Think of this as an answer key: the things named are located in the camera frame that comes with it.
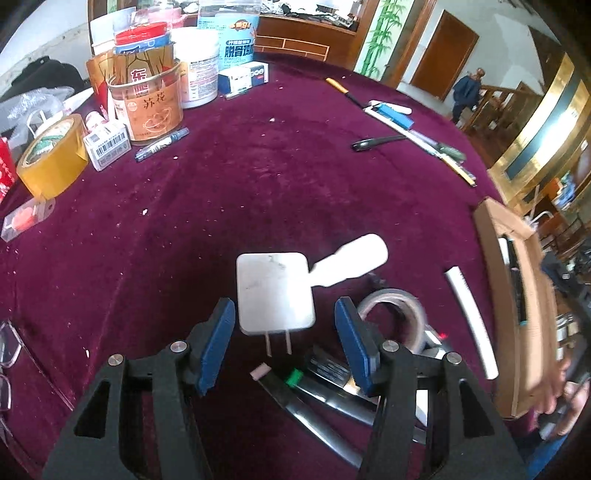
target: blue label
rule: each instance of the blue label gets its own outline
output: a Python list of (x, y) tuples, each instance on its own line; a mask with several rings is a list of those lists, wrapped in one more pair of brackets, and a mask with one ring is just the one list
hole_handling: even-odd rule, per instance
[(217, 30), (219, 33), (220, 70), (252, 61), (258, 21), (258, 15), (240, 13), (199, 18), (198, 28)]

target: red lid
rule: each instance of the red lid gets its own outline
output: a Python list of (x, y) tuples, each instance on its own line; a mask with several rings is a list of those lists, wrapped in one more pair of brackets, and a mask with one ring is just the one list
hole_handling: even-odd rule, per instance
[(128, 45), (130, 43), (137, 43), (150, 38), (161, 37), (168, 30), (168, 23), (156, 22), (148, 25), (140, 25), (139, 27), (130, 28), (115, 36), (115, 45)]

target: wooden door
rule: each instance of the wooden door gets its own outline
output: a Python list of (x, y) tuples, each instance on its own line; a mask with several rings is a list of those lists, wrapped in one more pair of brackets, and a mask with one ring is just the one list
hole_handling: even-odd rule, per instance
[(443, 100), (452, 89), (477, 41), (476, 32), (444, 10), (411, 85)]

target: velvet tablecloth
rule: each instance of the velvet tablecloth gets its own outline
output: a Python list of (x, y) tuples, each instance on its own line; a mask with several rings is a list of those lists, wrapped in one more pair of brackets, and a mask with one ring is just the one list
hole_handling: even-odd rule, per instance
[[(0, 248), (0, 315), (10, 317), (49, 377), (75, 403), (109, 355), (139, 358), (184, 338), (219, 297), (236, 299), (235, 261), (245, 252), (302, 252), (310, 265), (366, 233), (389, 249), (378, 273), (422, 302), (486, 388), (465, 318), (443, 275), (458, 265), (493, 338), (485, 264), (472, 212), (498, 198), (468, 139), (405, 95), (349, 71), (267, 55), (269, 83), (186, 111), (185, 139), (136, 163), (127, 154), (103, 172), (88, 167), (45, 222)], [(361, 101), (413, 109), (415, 127), (467, 154), (471, 189), (408, 141), (354, 153), (361, 138), (391, 135), (324, 78)], [(19, 184), (2, 216), (26, 197)], [(316, 287), (317, 321), (292, 335), (294, 355), (312, 343), (342, 356), (335, 301), (359, 302), (366, 278)], [(274, 359), (284, 356), (272, 339)], [(216, 479), (355, 477), (249, 376), (265, 361), (262, 337), (238, 325), (217, 384), (195, 403)], [(8, 371), (12, 450), (36, 474), (69, 413), (23, 352)], [(359, 448), (369, 429), (318, 411)]]

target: person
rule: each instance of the person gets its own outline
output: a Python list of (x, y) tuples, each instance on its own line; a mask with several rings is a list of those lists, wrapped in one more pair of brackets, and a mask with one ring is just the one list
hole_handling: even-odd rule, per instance
[(533, 480), (558, 452), (589, 398), (589, 382), (586, 382), (583, 388), (577, 392), (577, 384), (566, 381), (565, 376), (569, 366), (570, 358), (565, 357), (558, 364), (558, 368), (553, 372), (551, 378), (542, 383), (543, 395), (534, 406), (535, 414), (538, 416), (541, 413), (552, 413), (556, 409), (556, 399), (561, 395), (564, 395), (570, 403), (568, 413), (556, 426), (550, 438), (543, 442), (540, 431), (536, 428), (526, 437), (514, 439), (517, 449), (525, 462), (528, 480)]
[(480, 101), (480, 82), (486, 72), (482, 69), (477, 69), (476, 73), (466, 75), (457, 81), (453, 86), (453, 117), (452, 122), (457, 124), (460, 121), (460, 115), (464, 108), (474, 108)]

